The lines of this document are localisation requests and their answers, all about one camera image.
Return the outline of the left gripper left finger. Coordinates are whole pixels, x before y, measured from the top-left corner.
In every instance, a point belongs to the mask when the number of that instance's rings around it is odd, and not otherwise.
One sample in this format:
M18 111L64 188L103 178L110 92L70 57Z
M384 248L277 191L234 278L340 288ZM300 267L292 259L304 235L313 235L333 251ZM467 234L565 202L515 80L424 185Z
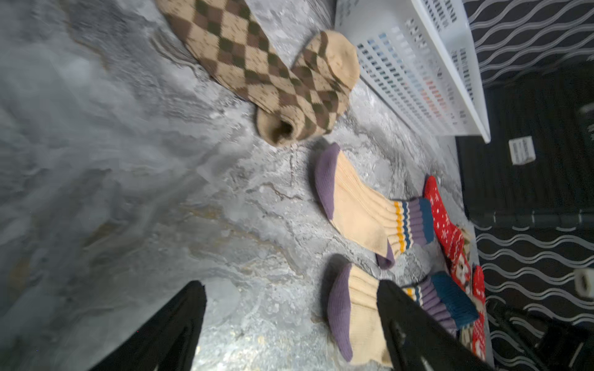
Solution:
M205 287L191 281L93 370L189 370L207 307Z

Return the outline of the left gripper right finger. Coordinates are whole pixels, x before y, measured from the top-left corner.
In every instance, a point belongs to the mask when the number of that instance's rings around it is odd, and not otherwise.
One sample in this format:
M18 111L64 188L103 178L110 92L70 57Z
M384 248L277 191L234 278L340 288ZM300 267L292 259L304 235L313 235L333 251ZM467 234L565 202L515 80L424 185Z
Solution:
M393 370L491 370L392 281L377 290L381 318Z

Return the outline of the cream purple striped sock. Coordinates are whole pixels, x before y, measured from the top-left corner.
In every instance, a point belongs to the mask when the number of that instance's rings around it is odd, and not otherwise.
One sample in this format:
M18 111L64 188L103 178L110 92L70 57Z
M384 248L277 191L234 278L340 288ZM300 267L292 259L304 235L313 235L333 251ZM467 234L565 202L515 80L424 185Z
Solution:
M414 245L435 239L431 203L426 198L391 200L360 180L337 143L318 158L314 181L331 224L348 240L374 253L382 270Z

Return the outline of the white plastic basket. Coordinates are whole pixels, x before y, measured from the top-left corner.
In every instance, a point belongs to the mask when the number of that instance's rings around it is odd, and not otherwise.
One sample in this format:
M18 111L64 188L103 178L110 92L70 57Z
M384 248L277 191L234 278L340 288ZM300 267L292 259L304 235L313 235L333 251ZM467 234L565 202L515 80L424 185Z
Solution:
M490 143L478 58L461 1L342 0L334 26L356 46L361 79L409 128Z

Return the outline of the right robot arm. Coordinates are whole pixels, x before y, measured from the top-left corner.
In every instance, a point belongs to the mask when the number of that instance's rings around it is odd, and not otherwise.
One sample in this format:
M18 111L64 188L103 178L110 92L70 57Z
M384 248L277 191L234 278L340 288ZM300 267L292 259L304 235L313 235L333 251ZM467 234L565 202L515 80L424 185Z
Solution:
M592 270L485 263L487 318L500 370L593 368Z

